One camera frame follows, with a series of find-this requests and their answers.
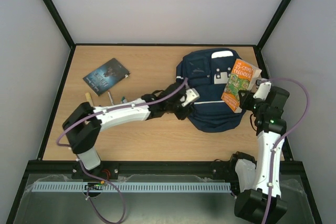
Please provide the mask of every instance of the wood grain surface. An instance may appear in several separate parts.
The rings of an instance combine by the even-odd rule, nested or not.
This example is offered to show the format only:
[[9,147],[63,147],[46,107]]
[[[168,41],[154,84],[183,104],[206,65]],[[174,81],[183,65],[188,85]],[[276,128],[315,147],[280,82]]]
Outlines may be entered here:
[[[111,58],[117,58],[130,77],[110,89],[114,102],[125,96],[132,101],[154,90],[165,89],[175,82],[175,69],[182,57],[209,47],[184,46],[77,46],[61,96],[57,114],[45,150],[44,160],[74,160],[71,150],[58,147],[56,138],[62,123],[90,92],[95,106],[110,106],[107,93],[98,97],[83,77]],[[257,66],[252,47],[231,47],[243,60]],[[230,131],[204,133],[187,119],[174,114],[159,119],[131,122],[110,128],[98,136],[96,149],[102,160],[109,161],[212,161],[228,160],[236,151],[257,158],[258,144],[245,113],[241,124]]]

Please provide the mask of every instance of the pen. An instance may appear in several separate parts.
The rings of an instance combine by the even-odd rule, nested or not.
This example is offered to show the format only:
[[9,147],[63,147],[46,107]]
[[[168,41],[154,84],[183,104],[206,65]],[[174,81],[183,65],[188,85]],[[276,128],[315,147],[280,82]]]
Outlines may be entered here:
[[85,93],[86,100],[90,103],[91,107],[94,107],[93,100],[90,93]]
[[110,91],[107,91],[107,93],[109,94],[109,98],[110,98],[110,101],[111,101],[112,105],[114,105],[114,102],[113,102],[113,99],[112,99]]

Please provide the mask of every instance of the dark book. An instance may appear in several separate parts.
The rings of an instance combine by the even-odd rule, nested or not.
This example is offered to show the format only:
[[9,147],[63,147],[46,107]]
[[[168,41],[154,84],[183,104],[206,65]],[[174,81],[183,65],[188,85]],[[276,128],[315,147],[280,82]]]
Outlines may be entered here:
[[130,72],[116,58],[113,58],[89,73],[83,80],[97,95],[101,95],[117,82],[127,78],[129,74]]

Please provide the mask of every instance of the black metal frame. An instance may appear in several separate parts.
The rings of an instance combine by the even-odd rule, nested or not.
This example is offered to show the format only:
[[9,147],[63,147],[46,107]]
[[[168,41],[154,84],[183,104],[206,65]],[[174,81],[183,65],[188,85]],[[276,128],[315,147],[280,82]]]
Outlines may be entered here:
[[[42,161],[43,154],[47,145],[49,134],[51,131],[52,124],[56,115],[58,104],[62,95],[62,91],[66,82],[68,71],[71,65],[72,58],[75,53],[76,46],[210,46],[210,47],[223,47],[223,46],[246,46],[253,47],[257,63],[259,68],[262,70],[261,76],[263,78],[269,78],[267,66],[264,62],[261,50],[265,45],[266,41],[270,37],[274,28],[281,19],[283,13],[285,12],[287,6],[291,0],[282,0],[279,7],[277,8],[273,18],[271,19],[269,25],[267,26],[263,36],[261,37],[257,45],[221,45],[221,44],[75,44],[70,36],[64,22],[62,21],[55,5],[52,0],[43,0],[46,7],[48,8],[50,14],[52,15],[55,23],[57,24],[59,30],[61,31],[64,39],[68,43],[71,51],[69,58],[63,73],[63,77],[55,98],[54,106],[47,124],[46,132],[41,143],[40,150],[38,152],[37,160],[29,161],[27,168],[24,172],[22,181],[20,183],[17,195],[15,197],[12,209],[7,219],[7,223],[13,223],[17,209],[23,195],[24,189],[27,184],[28,176],[30,174],[71,174],[71,171],[76,165],[76,162],[72,161]],[[319,215],[308,179],[303,167],[302,162],[293,161],[293,155],[290,150],[288,140],[285,139],[285,143],[282,147],[282,151],[285,157],[285,161],[280,164],[280,172],[282,174],[299,175],[301,177],[304,190],[307,194],[308,201],[310,204],[311,211],[316,223],[322,223],[321,217]],[[213,179],[224,179],[230,182],[232,185],[237,185],[238,178],[235,174],[228,174],[225,171],[221,172],[220,162],[103,162],[106,165],[112,165],[118,167],[119,174],[122,175],[132,175],[132,174],[192,174],[201,177],[210,177]]]

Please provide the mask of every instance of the orange book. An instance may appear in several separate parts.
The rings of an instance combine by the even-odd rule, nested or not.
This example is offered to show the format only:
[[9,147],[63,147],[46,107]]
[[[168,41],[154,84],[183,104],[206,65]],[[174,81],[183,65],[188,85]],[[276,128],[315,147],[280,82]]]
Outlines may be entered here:
[[251,90],[261,70],[243,60],[237,59],[225,86],[222,100],[235,112],[240,113],[239,90]]

